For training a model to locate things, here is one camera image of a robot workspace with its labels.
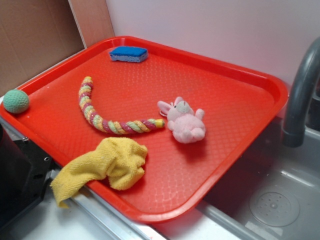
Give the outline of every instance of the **yellow cloth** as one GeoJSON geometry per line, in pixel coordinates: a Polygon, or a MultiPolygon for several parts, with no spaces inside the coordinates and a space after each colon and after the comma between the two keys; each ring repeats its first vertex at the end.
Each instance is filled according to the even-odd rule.
{"type": "Polygon", "coordinates": [[[145,173],[148,149],[126,137],[108,137],[101,141],[94,151],[69,162],[51,187],[56,203],[68,208],[63,202],[91,180],[102,180],[108,176],[111,188],[126,190],[131,188],[145,173]]]}

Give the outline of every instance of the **sink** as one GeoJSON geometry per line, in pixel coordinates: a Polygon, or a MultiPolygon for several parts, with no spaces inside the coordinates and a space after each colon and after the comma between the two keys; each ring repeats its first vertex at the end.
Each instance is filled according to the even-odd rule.
{"type": "Polygon", "coordinates": [[[320,134],[302,146],[281,144],[276,118],[204,200],[267,240],[320,238],[320,134]]]}

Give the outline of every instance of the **faucet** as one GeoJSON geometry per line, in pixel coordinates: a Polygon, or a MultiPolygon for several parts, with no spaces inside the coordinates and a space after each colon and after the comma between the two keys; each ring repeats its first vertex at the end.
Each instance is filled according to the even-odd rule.
{"type": "Polygon", "coordinates": [[[320,37],[310,45],[296,73],[281,127],[283,145],[292,148],[301,146],[306,124],[320,130],[320,86],[316,89],[319,78],[320,37]]]}

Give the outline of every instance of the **pink plush bunny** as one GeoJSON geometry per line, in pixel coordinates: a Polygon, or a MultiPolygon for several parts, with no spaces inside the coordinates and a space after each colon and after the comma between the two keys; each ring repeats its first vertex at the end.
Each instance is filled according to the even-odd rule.
{"type": "Polygon", "coordinates": [[[168,119],[168,128],[172,131],[174,138],[182,144],[194,143],[204,139],[206,127],[202,122],[205,111],[192,110],[189,104],[178,96],[174,104],[158,101],[162,115],[168,119]]]}

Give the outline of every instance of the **rope toy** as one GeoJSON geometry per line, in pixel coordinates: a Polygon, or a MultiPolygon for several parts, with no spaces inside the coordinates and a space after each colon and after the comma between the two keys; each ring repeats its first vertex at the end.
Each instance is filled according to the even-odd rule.
{"type": "Polygon", "coordinates": [[[151,130],[161,129],[165,126],[163,119],[135,120],[128,122],[107,121],[103,119],[98,115],[91,103],[92,100],[90,97],[93,87],[92,78],[90,76],[86,76],[82,81],[81,88],[79,90],[79,106],[85,119],[96,129],[108,134],[127,135],[147,133],[151,130]]]}

